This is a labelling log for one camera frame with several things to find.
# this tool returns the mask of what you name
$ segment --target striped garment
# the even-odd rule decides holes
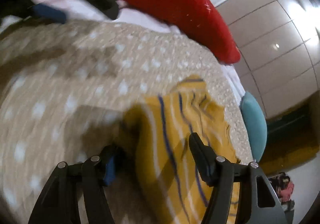
[[[144,196],[161,224],[200,224],[212,188],[200,178],[188,138],[197,132],[217,155],[237,158],[224,120],[224,108],[196,75],[178,83],[168,95],[145,99],[124,114],[126,129],[139,133],[136,173]],[[235,222],[239,185],[234,184],[228,223]]]

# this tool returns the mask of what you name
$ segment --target teal pillow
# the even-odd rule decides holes
[[[248,132],[253,158],[259,162],[266,148],[267,123],[262,109],[250,92],[246,92],[240,110]]]

